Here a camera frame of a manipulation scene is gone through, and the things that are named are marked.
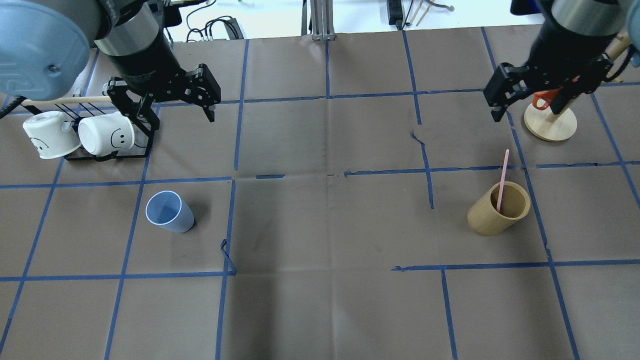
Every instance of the pink stick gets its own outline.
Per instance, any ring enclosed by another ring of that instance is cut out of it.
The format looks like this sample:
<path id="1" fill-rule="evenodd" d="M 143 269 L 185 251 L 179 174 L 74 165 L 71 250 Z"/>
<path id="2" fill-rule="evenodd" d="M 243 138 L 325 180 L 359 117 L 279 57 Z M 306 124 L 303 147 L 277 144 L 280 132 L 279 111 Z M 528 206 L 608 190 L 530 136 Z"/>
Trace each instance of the pink stick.
<path id="1" fill-rule="evenodd" d="M 498 204 L 495 209 L 500 212 L 502 205 L 502 192 L 504 191 L 504 178 L 507 176 L 507 161 L 509 161 L 509 149 L 504 152 L 504 162 L 502 163 L 502 176 L 500 177 L 500 190 L 498 191 Z"/>

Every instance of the light blue plastic cup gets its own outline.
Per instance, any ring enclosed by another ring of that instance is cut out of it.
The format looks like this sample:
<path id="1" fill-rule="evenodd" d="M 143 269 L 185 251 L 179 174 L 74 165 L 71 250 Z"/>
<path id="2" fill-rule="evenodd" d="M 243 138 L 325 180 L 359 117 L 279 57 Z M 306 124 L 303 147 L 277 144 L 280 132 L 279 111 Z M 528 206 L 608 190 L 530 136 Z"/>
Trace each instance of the light blue plastic cup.
<path id="1" fill-rule="evenodd" d="M 184 233 L 193 227 L 193 213 L 180 195 L 171 190 L 161 191 L 149 199 L 145 208 L 151 224 L 174 233 Z"/>

